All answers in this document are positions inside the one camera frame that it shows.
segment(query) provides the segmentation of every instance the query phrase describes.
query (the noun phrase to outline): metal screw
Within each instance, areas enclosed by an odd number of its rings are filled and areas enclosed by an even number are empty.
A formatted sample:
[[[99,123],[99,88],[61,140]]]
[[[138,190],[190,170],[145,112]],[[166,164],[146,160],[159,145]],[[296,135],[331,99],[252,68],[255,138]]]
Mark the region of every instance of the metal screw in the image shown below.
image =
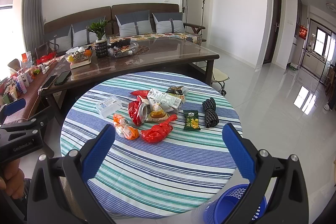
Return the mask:
[[[45,154],[41,154],[39,156],[39,160],[45,160],[47,158],[47,156]]]
[[[70,157],[76,157],[77,154],[78,154],[78,150],[76,150],[76,149],[70,150],[70,152],[69,152]]]
[[[261,157],[267,157],[268,156],[268,152],[264,149],[260,150],[259,154],[260,154]]]
[[[298,156],[297,155],[295,155],[295,154],[293,154],[293,155],[291,155],[291,159],[292,159],[292,161],[298,161]]]

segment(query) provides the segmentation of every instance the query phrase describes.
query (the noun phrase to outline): sofa armrest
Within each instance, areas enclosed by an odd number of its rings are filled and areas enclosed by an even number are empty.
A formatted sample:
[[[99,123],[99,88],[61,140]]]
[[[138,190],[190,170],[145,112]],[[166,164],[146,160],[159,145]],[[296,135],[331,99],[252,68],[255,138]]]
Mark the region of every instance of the sofa armrest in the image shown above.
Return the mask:
[[[186,23],[186,22],[184,22],[183,24],[184,24],[184,27],[186,27],[186,26],[191,27],[191,29],[193,29],[193,31],[194,31],[195,34],[198,34],[200,32],[200,30],[205,29],[204,26],[197,25],[197,24]]]

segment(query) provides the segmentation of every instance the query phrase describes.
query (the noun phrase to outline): black rope bundle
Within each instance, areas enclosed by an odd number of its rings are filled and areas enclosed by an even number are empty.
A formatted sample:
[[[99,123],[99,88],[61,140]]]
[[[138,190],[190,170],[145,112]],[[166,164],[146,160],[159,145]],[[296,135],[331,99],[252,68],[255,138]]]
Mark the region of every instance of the black rope bundle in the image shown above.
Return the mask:
[[[215,127],[219,123],[218,115],[216,113],[216,102],[210,97],[202,103],[203,109],[205,111],[204,122],[207,128]]]

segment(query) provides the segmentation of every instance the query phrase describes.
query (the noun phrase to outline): human hand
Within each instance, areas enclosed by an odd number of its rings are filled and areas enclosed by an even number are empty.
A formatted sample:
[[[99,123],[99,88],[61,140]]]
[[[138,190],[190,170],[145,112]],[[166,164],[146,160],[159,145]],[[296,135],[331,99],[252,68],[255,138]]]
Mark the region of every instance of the human hand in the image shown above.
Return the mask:
[[[17,159],[2,168],[7,182],[0,177],[0,190],[5,190],[7,195],[12,196],[13,199],[22,197],[25,189],[25,175],[19,168],[19,164],[20,159]]]

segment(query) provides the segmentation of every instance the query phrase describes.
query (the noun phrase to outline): blue gripper pad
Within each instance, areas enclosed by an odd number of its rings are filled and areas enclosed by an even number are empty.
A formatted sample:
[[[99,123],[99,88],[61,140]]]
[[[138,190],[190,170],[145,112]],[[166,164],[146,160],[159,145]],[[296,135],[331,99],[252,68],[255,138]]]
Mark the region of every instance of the blue gripper pad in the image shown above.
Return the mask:
[[[114,127],[108,125],[108,127],[105,127],[103,130],[104,132],[101,137],[97,140],[82,162],[82,179],[84,182],[95,177],[99,167],[114,143],[116,136]]]
[[[5,106],[4,116],[10,116],[26,106],[26,100],[21,98]]]
[[[222,138],[235,161],[241,176],[252,183],[256,177],[254,160],[251,158],[234,130],[228,124],[223,127]]]

